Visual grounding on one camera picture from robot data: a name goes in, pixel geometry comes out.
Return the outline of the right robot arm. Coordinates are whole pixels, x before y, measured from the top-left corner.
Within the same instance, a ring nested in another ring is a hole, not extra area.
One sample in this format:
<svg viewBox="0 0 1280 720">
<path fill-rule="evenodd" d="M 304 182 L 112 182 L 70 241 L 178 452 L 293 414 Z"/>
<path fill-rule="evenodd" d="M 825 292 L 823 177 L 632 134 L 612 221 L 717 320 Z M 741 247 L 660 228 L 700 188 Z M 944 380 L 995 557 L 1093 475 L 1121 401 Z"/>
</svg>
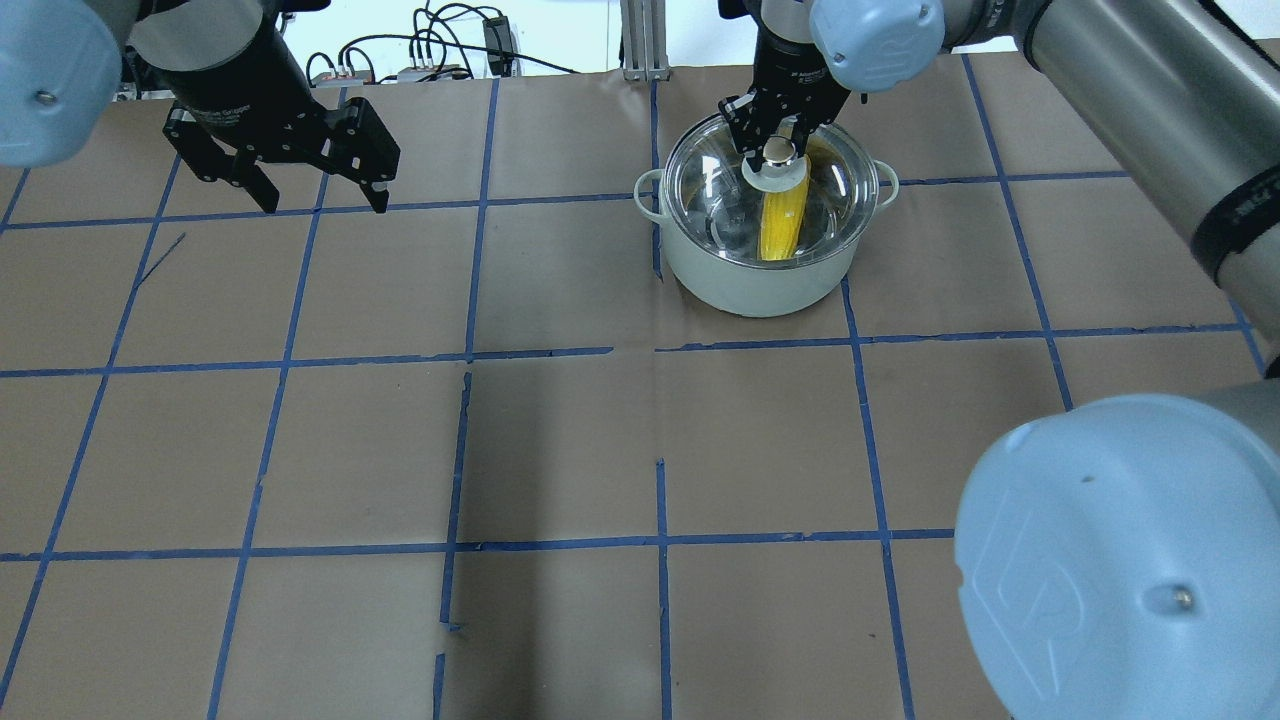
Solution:
<svg viewBox="0 0 1280 720">
<path fill-rule="evenodd" d="M 677 719 L 1000 719 L 951 529 L 988 443 L 1108 395 L 1252 380 L 1265 342 L 1050 82 L 943 56 L 844 123 L 906 182 L 849 277 L 750 322 L 680 295 L 655 528 Z"/>
</svg>

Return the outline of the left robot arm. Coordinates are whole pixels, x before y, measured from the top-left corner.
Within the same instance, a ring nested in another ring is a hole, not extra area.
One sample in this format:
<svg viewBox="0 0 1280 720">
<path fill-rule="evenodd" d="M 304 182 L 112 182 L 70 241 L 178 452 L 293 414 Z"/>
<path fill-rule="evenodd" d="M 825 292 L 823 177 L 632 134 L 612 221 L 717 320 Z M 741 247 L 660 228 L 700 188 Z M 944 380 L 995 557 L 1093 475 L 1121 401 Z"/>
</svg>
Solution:
<svg viewBox="0 0 1280 720">
<path fill-rule="evenodd" d="M 401 147 L 372 104 L 320 104 L 285 45 L 288 13 L 324 1 L 5 1 L 1 159 L 50 167 L 73 158 L 111 101 L 128 60 L 174 102 L 163 135 L 205 183 L 243 190 L 266 213 L 279 191 L 266 164 L 307 165 L 357 184 L 384 213 Z"/>
</svg>

